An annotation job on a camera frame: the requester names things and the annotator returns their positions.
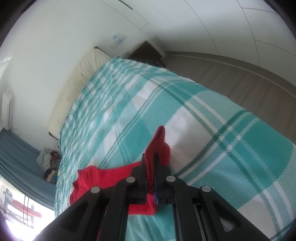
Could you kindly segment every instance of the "bright window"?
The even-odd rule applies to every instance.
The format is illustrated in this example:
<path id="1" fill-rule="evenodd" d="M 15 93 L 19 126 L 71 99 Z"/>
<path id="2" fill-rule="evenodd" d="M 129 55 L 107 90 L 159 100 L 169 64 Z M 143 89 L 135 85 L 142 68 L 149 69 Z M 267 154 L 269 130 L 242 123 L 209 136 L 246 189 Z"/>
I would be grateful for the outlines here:
<path id="1" fill-rule="evenodd" d="M 0 211 L 11 232 L 23 241 L 33 240 L 54 220 L 54 211 L 31 200 L 2 177 Z"/>

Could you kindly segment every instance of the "silver rivet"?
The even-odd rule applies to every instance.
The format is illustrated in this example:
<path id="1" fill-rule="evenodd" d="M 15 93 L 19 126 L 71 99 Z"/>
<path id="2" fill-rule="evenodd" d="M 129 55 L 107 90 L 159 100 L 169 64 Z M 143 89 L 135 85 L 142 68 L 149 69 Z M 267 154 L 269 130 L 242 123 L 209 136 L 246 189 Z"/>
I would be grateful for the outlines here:
<path id="1" fill-rule="evenodd" d="M 91 188 L 92 193 L 98 193 L 101 189 L 97 186 Z"/>
<path id="2" fill-rule="evenodd" d="M 208 186 L 208 185 L 204 185 L 204 186 L 202 186 L 202 190 L 203 190 L 204 192 L 210 192 L 212 189 L 211 189 L 210 186 Z"/>
<path id="3" fill-rule="evenodd" d="M 174 182 L 174 181 L 176 181 L 176 178 L 174 176 L 167 176 L 167 181 Z"/>
<path id="4" fill-rule="evenodd" d="M 127 178 L 126 178 L 126 181 L 127 181 L 128 183 L 133 183 L 135 180 L 136 180 L 136 179 L 135 179 L 134 177 L 127 177 Z"/>

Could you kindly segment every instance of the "curtain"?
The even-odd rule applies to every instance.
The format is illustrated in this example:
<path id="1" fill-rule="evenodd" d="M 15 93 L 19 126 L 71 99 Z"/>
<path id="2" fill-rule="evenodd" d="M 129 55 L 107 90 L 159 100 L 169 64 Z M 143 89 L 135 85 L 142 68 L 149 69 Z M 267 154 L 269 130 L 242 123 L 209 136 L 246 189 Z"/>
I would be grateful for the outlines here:
<path id="1" fill-rule="evenodd" d="M 54 209 L 56 185 L 43 179 L 40 151 L 11 131 L 0 132 L 0 175 L 35 202 Z"/>

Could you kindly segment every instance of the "wooden floor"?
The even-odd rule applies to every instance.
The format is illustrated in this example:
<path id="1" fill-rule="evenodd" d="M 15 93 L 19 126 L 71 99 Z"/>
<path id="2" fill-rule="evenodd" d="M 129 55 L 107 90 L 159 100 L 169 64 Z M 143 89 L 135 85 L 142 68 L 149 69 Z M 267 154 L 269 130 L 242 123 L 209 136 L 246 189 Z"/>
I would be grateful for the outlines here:
<path id="1" fill-rule="evenodd" d="M 227 96 L 296 143 L 296 98 L 246 70 L 194 57 L 163 58 L 166 68 Z"/>

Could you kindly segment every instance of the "wall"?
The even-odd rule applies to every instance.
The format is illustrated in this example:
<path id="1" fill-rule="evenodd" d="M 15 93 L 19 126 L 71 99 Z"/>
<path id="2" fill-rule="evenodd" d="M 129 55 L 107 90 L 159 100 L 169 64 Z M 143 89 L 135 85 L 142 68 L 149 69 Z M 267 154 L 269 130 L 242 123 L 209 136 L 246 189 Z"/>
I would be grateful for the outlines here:
<path id="1" fill-rule="evenodd" d="M 147 21 L 142 31 L 164 51 L 239 59 L 296 85 L 296 40 L 264 0 L 123 1 Z"/>
<path id="2" fill-rule="evenodd" d="M 126 39 L 112 49 L 109 45 L 117 33 Z M 61 88 L 83 55 L 98 45 L 112 57 L 121 56 L 146 38 L 99 0 L 38 0 L 0 48 L 0 96 L 5 89 L 15 95 L 15 131 L 37 149 L 54 148 L 48 122 Z"/>

